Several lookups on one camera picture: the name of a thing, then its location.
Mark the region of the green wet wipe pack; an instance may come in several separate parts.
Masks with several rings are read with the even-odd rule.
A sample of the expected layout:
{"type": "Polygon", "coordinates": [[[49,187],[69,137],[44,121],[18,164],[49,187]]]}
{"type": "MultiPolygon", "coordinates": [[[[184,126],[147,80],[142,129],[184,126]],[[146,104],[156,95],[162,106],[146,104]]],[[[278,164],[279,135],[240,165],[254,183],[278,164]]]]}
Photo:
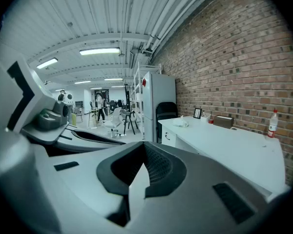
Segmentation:
{"type": "Polygon", "coordinates": [[[173,126],[177,126],[177,127],[188,127],[189,123],[181,118],[177,118],[173,120],[173,126]]]}

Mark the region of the brown wooden tissue box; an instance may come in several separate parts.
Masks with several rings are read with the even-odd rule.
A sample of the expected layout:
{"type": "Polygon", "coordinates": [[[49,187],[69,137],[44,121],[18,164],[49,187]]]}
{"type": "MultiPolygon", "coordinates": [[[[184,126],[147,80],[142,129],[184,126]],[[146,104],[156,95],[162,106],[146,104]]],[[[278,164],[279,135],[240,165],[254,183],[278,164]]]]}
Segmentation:
{"type": "Polygon", "coordinates": [[[232,117],[224,117],[224,116],[215,116],[213,119],[213,124],[215,126],[223,127],[226,129],[230,129],[233,127],[234,118],[232,117]]]}

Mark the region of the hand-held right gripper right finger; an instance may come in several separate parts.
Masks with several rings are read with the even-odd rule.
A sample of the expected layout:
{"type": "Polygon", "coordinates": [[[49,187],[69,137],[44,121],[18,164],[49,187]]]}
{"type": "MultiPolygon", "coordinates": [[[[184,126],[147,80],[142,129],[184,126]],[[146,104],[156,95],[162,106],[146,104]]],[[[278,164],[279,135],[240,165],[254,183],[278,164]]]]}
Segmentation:
{"type": "Polygon", "coordinates": [[[258,215],[268,208],[264,196],[242,177],[219,162],[163,144],[153,146],[179,158],[187,169],[184,181],[171,194],[150,197],[129,230],[138,234],[221,234],[241,233],[213,186],[225,183],[258,215]]]}

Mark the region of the grey chair with black legs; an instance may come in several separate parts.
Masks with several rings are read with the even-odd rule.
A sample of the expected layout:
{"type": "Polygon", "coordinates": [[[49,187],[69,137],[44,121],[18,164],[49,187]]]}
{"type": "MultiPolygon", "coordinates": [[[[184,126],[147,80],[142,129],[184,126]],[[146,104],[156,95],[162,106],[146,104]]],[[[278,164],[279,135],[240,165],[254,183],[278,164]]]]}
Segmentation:
{"type": "Polygon", "coordinates": [[[133,134],[135,134],[134,125],[137,129],[139,129],[137,124],[137,117],[134,111],[127,111],[125,109],[120,110],[120,114],[123,118],[124,122],[124,134],[126,133],[126,129],[131,127],[133,134]]]}

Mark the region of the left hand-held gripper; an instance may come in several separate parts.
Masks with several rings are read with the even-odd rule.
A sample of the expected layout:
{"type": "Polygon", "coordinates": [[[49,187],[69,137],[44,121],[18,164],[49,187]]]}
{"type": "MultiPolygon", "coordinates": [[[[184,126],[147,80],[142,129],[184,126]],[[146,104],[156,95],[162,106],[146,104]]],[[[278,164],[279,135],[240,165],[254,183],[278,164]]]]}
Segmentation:
{"type": "Polygon", "coordinates": [[[0,129],[53,144],[68,126],[69,108],[56,100],[23,56],[0,58],[0,129]]]}

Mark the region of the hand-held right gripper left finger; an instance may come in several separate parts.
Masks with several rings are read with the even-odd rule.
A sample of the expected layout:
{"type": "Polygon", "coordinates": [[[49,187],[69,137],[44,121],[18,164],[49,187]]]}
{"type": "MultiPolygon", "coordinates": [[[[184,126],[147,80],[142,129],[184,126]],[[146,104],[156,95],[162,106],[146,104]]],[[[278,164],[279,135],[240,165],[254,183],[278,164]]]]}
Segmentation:
{"type": "Polygon", "coordinates": [[[97,177],[97,167],[122,151],[131,151],[141,142],[101,151],[49,157],[39,146],[39,221],[49,233],[59,234],[145,234],[124,226],[129,206],[126,197],[110,193],[97,177]]]}

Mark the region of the white desk drawer unit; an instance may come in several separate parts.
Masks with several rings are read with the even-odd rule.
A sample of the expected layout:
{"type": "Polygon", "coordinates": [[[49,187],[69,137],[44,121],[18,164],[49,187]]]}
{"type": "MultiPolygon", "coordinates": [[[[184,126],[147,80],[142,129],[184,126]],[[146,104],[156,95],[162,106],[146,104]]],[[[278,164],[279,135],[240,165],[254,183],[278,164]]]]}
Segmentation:
{"type": "Polygon", "coordinates": [[[187,144],[185,141],[181,140],[176,133],[172,132],[166,127],[162,127],[162,144],[175,147],[187,152],[199,154],[199,152],[187,144]]]}

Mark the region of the black folding chair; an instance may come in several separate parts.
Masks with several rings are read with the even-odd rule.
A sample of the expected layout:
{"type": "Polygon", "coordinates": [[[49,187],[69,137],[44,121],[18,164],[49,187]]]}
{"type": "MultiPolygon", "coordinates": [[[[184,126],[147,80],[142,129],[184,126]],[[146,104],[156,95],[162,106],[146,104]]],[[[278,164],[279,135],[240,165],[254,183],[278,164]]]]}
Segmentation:
{"type": "Polygon", "coordinates": [[[178,117],[178,109],[174,102],[161,102],[156,107],[156,142],[161,143],[162,140],[162,125],[160,120],[171,119],[178,117]]]}

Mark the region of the white ceiling pipes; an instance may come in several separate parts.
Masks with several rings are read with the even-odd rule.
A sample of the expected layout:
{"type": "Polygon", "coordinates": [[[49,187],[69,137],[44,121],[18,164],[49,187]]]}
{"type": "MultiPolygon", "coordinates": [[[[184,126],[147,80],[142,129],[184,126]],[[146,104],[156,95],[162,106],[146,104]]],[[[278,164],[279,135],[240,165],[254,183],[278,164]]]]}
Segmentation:
{"type": "Polygon", "coordinates": [[[191,13],[204,0],[168,0],[162,9],[148,41],[143,45],[143,51],[154,52],[176,23],[185,17],[187,12],[191,13]]]}

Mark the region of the red label water bottle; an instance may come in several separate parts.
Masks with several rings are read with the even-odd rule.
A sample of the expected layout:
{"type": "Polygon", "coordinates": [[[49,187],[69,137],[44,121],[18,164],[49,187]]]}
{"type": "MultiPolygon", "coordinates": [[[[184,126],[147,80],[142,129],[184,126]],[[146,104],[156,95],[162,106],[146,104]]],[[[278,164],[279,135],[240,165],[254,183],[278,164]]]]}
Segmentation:
{"type": "Polygon", "coordinates": [[[269,128],[268,128],[268,137],[274,138],[275,132],[277,130],[278,125],[278,114],[277,110],[274,109],[272,117],[270,119],[269,128]]]}

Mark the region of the white office chair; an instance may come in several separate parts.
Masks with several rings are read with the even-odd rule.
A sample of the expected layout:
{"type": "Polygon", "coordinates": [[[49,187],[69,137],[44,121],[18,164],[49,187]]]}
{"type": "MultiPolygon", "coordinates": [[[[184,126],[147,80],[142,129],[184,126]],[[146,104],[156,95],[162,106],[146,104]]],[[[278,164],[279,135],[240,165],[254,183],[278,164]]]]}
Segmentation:
{"type": "Polygon", "coordinates": [[[122,108],[118,107],[113,111],[112,120],[103,120],[103,126],[108,129],[108,134],[111,138],[114,138],[116,135],[119,134],[118,126],[122,123],[120,119],[120,112],[122,108]]]}

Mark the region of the grey ceiling duct unit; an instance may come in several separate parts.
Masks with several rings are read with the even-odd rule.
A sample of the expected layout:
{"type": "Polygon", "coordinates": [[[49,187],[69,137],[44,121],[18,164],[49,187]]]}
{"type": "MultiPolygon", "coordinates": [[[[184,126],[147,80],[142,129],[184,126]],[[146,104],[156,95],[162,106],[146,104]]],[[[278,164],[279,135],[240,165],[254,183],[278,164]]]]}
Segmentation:
{"type": "Polygon", "coordinates": [[[134,49],[130,50],[129,61],[128,61],[129,69],[134,69],[138,55],[139,55],[139,49],[134,48],[134,49]]]}

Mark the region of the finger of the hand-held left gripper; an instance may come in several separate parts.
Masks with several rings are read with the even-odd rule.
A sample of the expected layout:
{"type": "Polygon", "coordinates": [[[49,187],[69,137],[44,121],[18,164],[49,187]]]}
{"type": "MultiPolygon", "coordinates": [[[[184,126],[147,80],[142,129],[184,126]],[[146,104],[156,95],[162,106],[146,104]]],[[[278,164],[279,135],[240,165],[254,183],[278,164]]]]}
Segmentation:
{"type": "Polygon", "coordinates": [[[122,144],[102,144],[97,142],[90,142],[74,137],[71,133],[65,132],[60,135],[56,141],[56,147],[74,153],[94,152],[103,149],[109,149],[122,144]]]}
{"type": "Polygon", "coordinates": [[[87,132],[79,129],[66,129],[65,133],[71,133],[74,137],[79,138],[81,140],[97,142],[102,144],[125,144],[124,142],[113,140],[111,138],[107,138],[101,135],[97,135],[91,132],[87,132]]]}

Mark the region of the white shelving rack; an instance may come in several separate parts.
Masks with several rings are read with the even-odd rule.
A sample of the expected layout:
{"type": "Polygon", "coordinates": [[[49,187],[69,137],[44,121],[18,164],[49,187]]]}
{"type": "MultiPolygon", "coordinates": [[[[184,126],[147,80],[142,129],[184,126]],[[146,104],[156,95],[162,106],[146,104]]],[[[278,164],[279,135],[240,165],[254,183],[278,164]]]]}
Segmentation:
{"type": "Polygon", "coordinates": [[[144,75],[146,75],[147,73],[161,74],[162,73],[161,64],[141,65],[140,63],[138,63],[138,67],[134,73],[133,82],[130,86],[131,110],[135,111],[137,122],[139,123],[138,129],[141,133],[142,140],[144,140],[145,138],[142,81],[143,81],[144,75]]]}

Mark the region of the white refrigerator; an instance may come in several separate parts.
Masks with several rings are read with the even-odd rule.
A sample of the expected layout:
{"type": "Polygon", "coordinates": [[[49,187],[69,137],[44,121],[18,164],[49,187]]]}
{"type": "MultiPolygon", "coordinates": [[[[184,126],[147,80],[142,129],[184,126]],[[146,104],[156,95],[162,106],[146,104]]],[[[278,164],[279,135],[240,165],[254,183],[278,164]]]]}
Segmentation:
{"type": "Polygon", "coordinates": [[[145,140],[156,141],[156,107],[161,102],[176,102],[175,77],[163,74],[144,75],[146,86],[143,89],[143,111],[145,140]]]}

